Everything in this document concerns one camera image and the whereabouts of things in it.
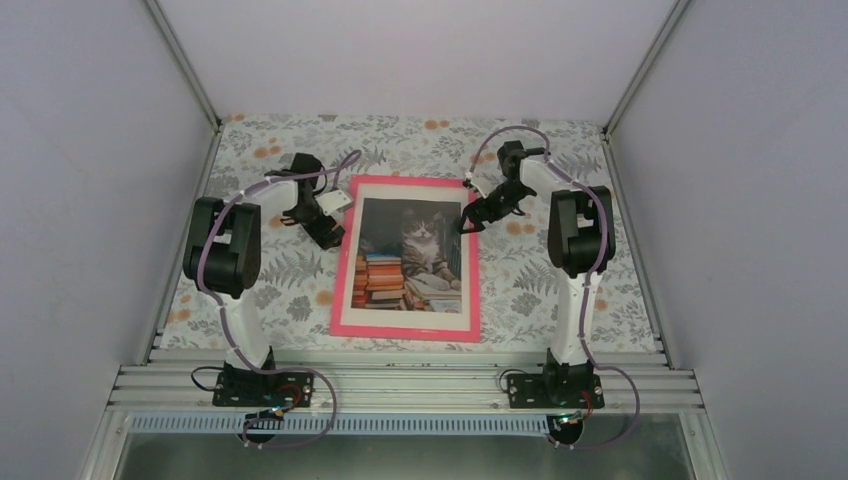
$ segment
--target cat's face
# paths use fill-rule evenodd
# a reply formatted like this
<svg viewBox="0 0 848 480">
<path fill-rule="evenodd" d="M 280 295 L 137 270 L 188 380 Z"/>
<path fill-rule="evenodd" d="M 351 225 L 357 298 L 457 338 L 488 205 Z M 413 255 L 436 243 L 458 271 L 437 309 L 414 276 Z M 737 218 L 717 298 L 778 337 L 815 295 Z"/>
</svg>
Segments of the cat's face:
<svg viewBox="0 0 848 480">
<path fill-rule="evenodd" d="M 412 210 L 407 210 L 403 214 L 400 229 L 404 238 L 411 238 L 419 242 L 428 241 L 436 237 L 441 218 L 441 213 L 429 218 L 420 218 Z"/>
</svg>

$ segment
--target white wall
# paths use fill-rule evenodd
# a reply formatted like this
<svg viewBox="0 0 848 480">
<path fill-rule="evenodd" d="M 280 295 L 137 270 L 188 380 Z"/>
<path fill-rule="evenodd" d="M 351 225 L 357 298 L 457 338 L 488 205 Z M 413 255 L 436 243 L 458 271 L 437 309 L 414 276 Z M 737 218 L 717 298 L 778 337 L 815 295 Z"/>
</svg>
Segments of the white wall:
<svg viewBox="0 0 848 480">
<path fill-rule="evenodd" d="M 221 115 L 605 124 L 674 0 L 160 0 Z"/>
<path fill-rule="evenodd" d="M 848 4 L 694 2 L 614 133 L 732 478 L 846 478 Z"/>
<path fill-rule="evenodd" d="M 0 478 L 74 478 L 210 129 L 140 1 L 4 1 L 0 65 Z"/>
</svg>

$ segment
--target pink border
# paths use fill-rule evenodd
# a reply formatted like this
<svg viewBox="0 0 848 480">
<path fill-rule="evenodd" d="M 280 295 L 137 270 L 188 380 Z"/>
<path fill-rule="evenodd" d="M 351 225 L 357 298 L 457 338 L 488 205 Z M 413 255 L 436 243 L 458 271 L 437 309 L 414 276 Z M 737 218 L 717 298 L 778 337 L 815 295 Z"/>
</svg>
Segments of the pink border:
<svg viewBox="0 0 848 480">
<path fill-rule="evenodd" d="M 363 184 L 413 185 L 423 187 L 464 188 L 459 180 L 442 180 L 435 178 L 389 177 L 379 175 L 354 175 L 350 183 L 350 194 L 356 198 L 359 186 Z M 468 201 L 474 200 L 474 194 L 469 192 Z M 403 340 L 428 340 L 438 342 L 480 342 L 480 279 L 478 269 L 477 234 L 468 238 L 468 252 L 471 255 L 469 274 L 471 275 L 471 329 L 456 330 L 427 330 L 396 327 L 361 327 L 342 325 L 342 309 L 348 297 L 345 291 L 347 265 L 350 255 L 350 244 L 353 233 L 353 218 L 355 211 L 350 209 L 345 215 L 345 235 L 339 255 L 339 268 L 336 274 L 336 299 L 333 302 L 333 314 L 330 318 L 330 335 L 341 337 L 394 338 Z"/>
</svg>

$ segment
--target open book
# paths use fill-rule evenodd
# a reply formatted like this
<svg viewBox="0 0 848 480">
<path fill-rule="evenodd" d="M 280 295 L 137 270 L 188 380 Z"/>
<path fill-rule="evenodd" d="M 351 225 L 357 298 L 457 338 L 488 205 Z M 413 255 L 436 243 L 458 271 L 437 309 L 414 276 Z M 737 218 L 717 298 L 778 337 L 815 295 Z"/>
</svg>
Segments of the open book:
<svg viewBox="0 0 848 480">
<path fill-rule="evenodd" d="M 462 298 L 462 291 L 460 290 L 437 290 L 422 282 L 421 280 L 417 280 L 414 278 L 409 278 L 406 280 L 406 288 L 408 288 L 413 295 L 415 295 L 421 300 Z"/>
</svg>

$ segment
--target black mounting plate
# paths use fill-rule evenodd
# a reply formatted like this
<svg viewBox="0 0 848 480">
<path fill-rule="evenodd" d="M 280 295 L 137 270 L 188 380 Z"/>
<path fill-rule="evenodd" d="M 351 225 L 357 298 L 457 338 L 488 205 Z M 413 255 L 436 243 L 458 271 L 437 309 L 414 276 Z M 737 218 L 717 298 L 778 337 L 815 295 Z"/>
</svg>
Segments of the black mounting plate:
<svg viewBox="0 0 848 480">
<path fill-rule="evenodd" d="M 586 392 L 592 400 L 592 409 L 604 408 L 604 394 L 595 393 L 595 388 L 601 386 L 601 378 L 592 375 L 592 388 Z M 509 392 L 509 408 L 541 409 L 541 408 L 587 408 L 586 399 L 580 390 L 564 395 L 560 404 L 553 403 L 547 392 L 545 381 L 540 373 L 511 373 L 506 376 L 506 388 Z"/>
<path fill-rule="evenodd" d="M 218 374 L 215 393 L 212 396 L 212 405 L 216 407 L 279 407 L 286 402 L 292 402 L 292 392 L 289 389 L 278 388 L 288 384 L 297 385 L 304 392 L 300 401 L 295 405 L 297 408 L 308 408 L 312 400 L 312 391 L 315 386 L 315 377 L 311 373 L 290 372 L 278 375 L 268 375 L 267 381 L 271 385 L 269 392 L 257 395 L 254 391 L 244 391 L 240 385 L 228 381 L 224 372 Z"/>
</svg>

